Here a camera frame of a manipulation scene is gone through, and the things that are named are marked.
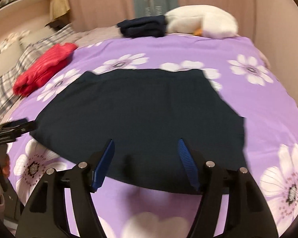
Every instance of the white shelf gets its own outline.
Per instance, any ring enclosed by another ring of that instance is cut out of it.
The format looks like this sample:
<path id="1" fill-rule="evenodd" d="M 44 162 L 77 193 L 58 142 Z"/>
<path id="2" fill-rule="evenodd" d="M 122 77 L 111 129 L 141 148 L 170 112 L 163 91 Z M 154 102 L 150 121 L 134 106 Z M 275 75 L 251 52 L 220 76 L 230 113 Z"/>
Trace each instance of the white shelf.
<path id="1" fill-rule="evenodd" d="M 23 9 L 31 4 L 47 1 L 47 0 L 16 0 L 4 7 L 0 8 L 0 20 L 3 18 L 9 18 L 9 15 L 17 10 Z"/>

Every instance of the wall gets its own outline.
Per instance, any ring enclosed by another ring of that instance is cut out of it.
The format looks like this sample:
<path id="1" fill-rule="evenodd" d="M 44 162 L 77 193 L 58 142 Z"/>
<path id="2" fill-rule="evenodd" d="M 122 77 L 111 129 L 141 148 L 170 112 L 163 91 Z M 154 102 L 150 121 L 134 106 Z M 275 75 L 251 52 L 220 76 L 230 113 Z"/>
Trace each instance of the wall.
<path id="1" fill-rule="evenodd" d="M 12 32 L 37 30 L 49 23 L 49 1 L 41 1 L 11 12 L 0 19 L 0 43 Z"/>

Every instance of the blue rubber tip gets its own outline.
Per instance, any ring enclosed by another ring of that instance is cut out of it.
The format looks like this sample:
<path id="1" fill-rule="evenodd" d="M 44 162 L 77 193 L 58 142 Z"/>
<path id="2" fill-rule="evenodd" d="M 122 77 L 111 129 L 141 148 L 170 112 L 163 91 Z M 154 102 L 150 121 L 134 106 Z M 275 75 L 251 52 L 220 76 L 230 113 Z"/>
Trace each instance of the blue rubber tip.
<path id="1" fill-rule="evenodd" d="M 199 191 L 199 171 L 183 139 L 178 142 L 178 153 L 191 186 Z"/>
<path id="2" fill-rule="evenodd" d="M 100 159 L 99 164 L 94 170 L 93 182 L 91 184 L 94 191 L 102 187 L 109 165 L 111 163 L 112 158 L 114 157 L 114 153 L 115 153 L 115 143 L 113 140 L 111 140 L 107 148 L 105 149 L 105 152 L 102 158 Z"/>

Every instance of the human hand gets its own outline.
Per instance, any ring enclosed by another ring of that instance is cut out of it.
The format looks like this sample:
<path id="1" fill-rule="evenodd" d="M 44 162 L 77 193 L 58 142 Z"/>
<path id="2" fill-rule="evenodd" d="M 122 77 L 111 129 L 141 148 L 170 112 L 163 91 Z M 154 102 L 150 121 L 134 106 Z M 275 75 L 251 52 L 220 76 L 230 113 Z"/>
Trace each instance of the human hand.
<path id="1" fill-rule="evenodd" d="M 10 158 L 9 158 L 9 155 L 6 155 L 4 163 L 5 164 L 2 166 L 2 174 L 5 178 L 8 178 L 9 175 L 10 175 Z"/>

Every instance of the mattress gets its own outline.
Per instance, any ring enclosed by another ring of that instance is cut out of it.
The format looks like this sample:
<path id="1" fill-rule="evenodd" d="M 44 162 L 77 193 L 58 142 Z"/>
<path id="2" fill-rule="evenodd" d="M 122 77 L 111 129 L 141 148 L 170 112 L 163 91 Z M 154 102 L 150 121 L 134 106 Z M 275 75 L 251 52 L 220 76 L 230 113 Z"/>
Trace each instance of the mattress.
<path id="1" fill-rule="evenodd" d="M 163 38 L 110 39 L 74 52 L 72 62 L 41 89 L 23 99 L 12 120 L 34 120 L 43 108 L 85 71 L 119 69 L 199 69 L 222 99 L 245 118 L 244 155 L 264 194 L 281 235 L 298 215 L 298 108 L 264 66 L 251 40 L 170 35 Z M 74 163 L 39 144 L 29 134 L 9 144 L 10 181 L 26 203 L 46 169 Z M 186 237 L 201 196 L 135 187 L 105 178 L 91 194 L 107 237 Z M 228 195 L 223 195 L 215 235 L 225 225 Z M 71 232 L 78 235 L 70 191 L 66 207 Z"/>

